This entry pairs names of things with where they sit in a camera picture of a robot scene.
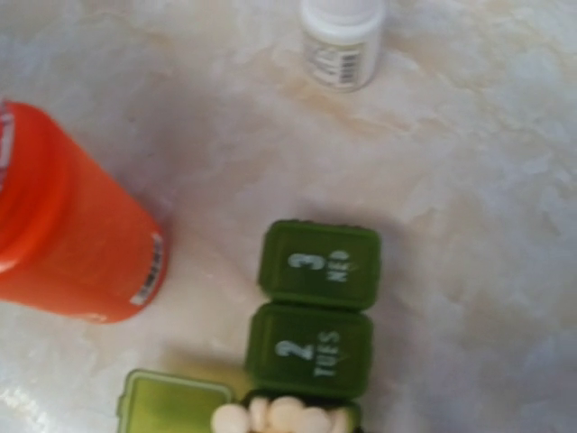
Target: bottle label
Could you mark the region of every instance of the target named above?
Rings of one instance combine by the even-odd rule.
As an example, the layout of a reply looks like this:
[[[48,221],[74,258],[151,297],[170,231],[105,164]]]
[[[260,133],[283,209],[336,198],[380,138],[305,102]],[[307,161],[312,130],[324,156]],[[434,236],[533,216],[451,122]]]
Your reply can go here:
[[[335,90],[354,89],[359,84],[364,44],[333,45],[305,33],[308,73]]]
[[[146,303],[148,298],[154,292],[156,285],[159,282],[160,276],[162,275],[162,267],[164,265],[164,241],[162,236],[155,233],[152,235],[152,240],[154,241],[153,253],[152,253],[152,265],[151,271],[146,277],[146,281],[142,285],[141,289],[138,290],[132,299],[130,299],[131,304],[142,306]]]
[[[14,115],[0,101],[0,191],[4,186],[14,147]]]

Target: number 2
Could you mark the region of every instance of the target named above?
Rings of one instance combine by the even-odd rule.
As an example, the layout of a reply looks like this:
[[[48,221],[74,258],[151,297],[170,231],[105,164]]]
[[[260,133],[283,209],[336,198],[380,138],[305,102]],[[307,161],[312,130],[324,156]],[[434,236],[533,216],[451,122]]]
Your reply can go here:
[[[292,341],[280,341],[277,343],[276,347],[278,356],[297,356],[306,361],[311,361],[315,356],[315,348],[313,345],[306,345],[301,347]]]

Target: open pill box lid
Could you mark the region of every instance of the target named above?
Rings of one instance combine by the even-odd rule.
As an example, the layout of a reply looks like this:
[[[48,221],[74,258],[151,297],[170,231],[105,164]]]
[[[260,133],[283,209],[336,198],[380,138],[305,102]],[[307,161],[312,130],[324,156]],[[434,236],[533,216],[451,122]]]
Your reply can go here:
[[[233,401],[223,384],[135,370],[118,401],[118,433],[212,433],[214,411]]]
[[[375,303],[379,279],[373,230],[293,220],[265,236],[259,284],[273,301],[361,311]]]

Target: barcode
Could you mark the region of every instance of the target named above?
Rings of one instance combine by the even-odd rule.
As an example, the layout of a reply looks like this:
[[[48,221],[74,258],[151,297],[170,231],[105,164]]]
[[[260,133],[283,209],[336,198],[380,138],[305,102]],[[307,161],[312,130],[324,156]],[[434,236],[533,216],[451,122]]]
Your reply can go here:
[[[152,265],[151,271],[146,276],[146,280],[142,285],[141,289],[136,293],[132,299],[130,299],[133,305],[144,305],[144,303],[151,296],[156,283],[160,278],[162,273],[162,263],[164,258],[164,242],[162,241],[162,236],[158,234],[152,235],[152,240],[154,242],[152,250]]]
[[[14,147],[14,115],[6,103],[0,101],[0,190],[4,186],[12,148]]]
[[[359,55],[348,54],[341,58],[341,84],[352,84],[356,80],[356,71],[359,66]]]

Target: pill box compartment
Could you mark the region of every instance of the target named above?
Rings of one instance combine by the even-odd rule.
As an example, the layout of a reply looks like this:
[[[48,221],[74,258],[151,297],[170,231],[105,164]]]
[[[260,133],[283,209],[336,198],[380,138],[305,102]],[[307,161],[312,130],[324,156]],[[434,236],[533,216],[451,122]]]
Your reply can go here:
[[[276,302],[361,311],[377,299],[380,260],[372,230],[278,221],[265,236],[259,284]]]
[[[225,384],[135,370],[128,375],[118,401],[118,433],[212,433],[210,420],[220,406],[240,402],[248,407],[253,397],[273,399],[281,395],[287,394],[254,390],[238,401]],[[356,403],[296,397],[307,406],[347,409],[350,431],[361,425],[361,409]]]
[[[366,391],[371,358],[363,314],[271,303],[252,318],[245,369],[257,388],[350,400]]]

